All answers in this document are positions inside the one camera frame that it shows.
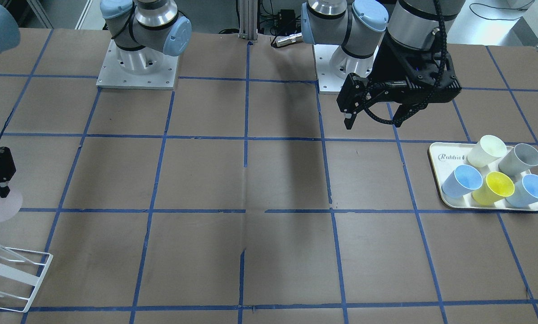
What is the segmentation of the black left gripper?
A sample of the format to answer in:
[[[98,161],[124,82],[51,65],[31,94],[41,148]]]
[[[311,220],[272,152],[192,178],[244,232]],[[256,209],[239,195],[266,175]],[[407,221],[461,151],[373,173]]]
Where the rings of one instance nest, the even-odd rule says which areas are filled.
[[[415,50],[397,43],[390,34],[384,35],[371,73],[371,82],[381,84],[381,88],[372,90],[371,96],[379,101],[400,104],[394,114],[395,127],[401,127],[407,119],[429,105],[421,102],[427,98],[439,77],[442,40],[442,33],[437,31],[428,50]],[[345,128],[351,130],[357,112],[345,112],[344,116]]]

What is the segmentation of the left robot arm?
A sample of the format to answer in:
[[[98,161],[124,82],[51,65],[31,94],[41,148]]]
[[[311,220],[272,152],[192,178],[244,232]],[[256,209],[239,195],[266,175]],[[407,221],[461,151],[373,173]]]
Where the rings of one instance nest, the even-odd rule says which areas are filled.
[[[343,79],[336,102],[351,129],[357,115],[400,127],[427,105],[462,90],[447,48],[462,0],[309,0],[300,15],[303,41],[335,45],[332,67]]]

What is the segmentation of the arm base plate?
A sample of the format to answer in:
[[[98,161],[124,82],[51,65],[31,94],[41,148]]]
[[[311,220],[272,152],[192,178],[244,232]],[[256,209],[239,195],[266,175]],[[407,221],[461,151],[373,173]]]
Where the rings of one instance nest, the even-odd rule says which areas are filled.
[[[96,86],[126,90],[173,90],[178,57],[154,49],[127,51],[111,40]]]
[[[314,45],[313,49],[318,84],[324,94],[339,94],[350,72],[367,78],[372,73],[379,51],[377,46],[372,57],[359,59],[350,57],[339,45]]]

